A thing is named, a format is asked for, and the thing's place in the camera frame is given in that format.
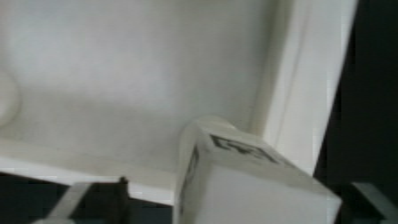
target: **white panel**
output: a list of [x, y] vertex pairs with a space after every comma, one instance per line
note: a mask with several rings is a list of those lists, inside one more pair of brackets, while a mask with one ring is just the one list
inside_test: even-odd
[[0, 139], [0, 155], [0, 172], [65, 185], [116, 182], [125, 177], [129, 196], [172, 205], [173, 173], [5, 139]]
[[248, 128], [271, 2], [0, 0], [22, 96], [0, 136], [172, 171], [188, 121]]
[[340, 74], [355, 0], [280, 1], [252, 131], [312, 173]]

